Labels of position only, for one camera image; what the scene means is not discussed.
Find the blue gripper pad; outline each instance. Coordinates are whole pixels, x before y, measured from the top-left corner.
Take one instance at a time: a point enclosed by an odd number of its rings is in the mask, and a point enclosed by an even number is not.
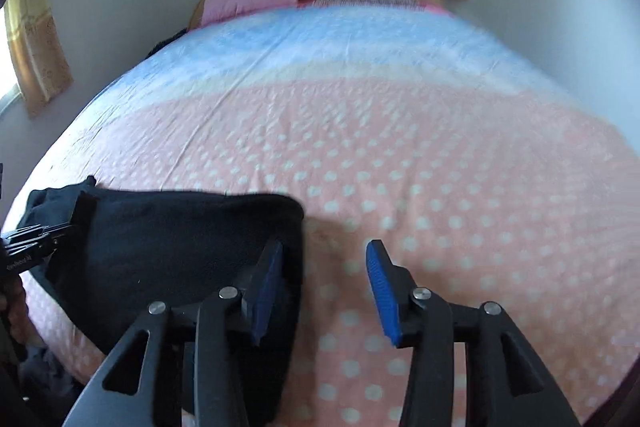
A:
[[[395,267],[391,263],[382,241],[374,240],[367,245],[367,274],[371,290],[376,300],[378,315],[385,335],[398,347],[402,339],[400,329],[400,310],[391,277]]]
[[[244,314],[250,320],[254,346],[260,345],[269,327],[271,312],[282,282],[282,258],[282,243],[268,242],[258,260],[250,288],[242,302]]]

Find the polka dot bedding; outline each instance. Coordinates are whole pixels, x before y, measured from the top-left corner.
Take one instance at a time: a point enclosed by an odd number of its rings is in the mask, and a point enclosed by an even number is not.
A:
[[[305,282],[275,425],[395,426],[410,350],[364,266],[382,239],[419,285],[500,302],[581,421],[640,351],[638,159],[619,133],[480,30],[383,7],[278,10],[191,32],[96,98],[34,188],[291,194]],[[25,274],[30,317],[87,381],[103,358]],[[464,425],[456,346],[454,425]],[[185,416],[184,424],[193,419]]]

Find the mattress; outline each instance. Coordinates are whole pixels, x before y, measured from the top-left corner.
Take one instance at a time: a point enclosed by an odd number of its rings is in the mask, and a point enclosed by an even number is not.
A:
[[[279,423],[398,424],[411,352],[383,336],[371,239],[449,301],[500,302],[585,421],[640,352],[639,173],[614,127],[456,17],[305,7],[190,32],[124,74],[46,153],[4,229],[31,190],[89,174],[291,194],[306,273]],[[23,280],[39,334],[87,381],[103,354]],[[456,426],[465,385],[456,346]]]

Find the bed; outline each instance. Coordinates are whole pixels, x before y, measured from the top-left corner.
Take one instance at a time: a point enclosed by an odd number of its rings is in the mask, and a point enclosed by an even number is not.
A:
[[[640,352],[638,158],[526,60],[423,1],[198,28],[201,0],[191,31],[69,126],[4,229],[31,190],[89,174],[111,188],[291,194],[306,208],[306,274],[278,425],[398,423],[410,353],[380,328],[373,238],[449,301],[503,304],[580,420],[599,410],[604,425]],[[103,354],[23,280],[38,333],[87,381]],[[462,427],[462,349],[455,381]]]

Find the folded black garment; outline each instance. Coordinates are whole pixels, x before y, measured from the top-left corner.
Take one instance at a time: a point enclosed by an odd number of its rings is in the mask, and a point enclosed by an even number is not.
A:
[[[149,303],[178,307],[202,301],[255,265],[268,239],[283,244],[285,288],[269,333],[260,349],[239,360],[251,424],[270,421],[300,307],[302,206],[277,194],[126,192],[94,185],[90,177],[78,185],[34,190],[20,227],[66,223],[81,192],[94,198],[82,248],[56,252],[31,273],[104,353]]]

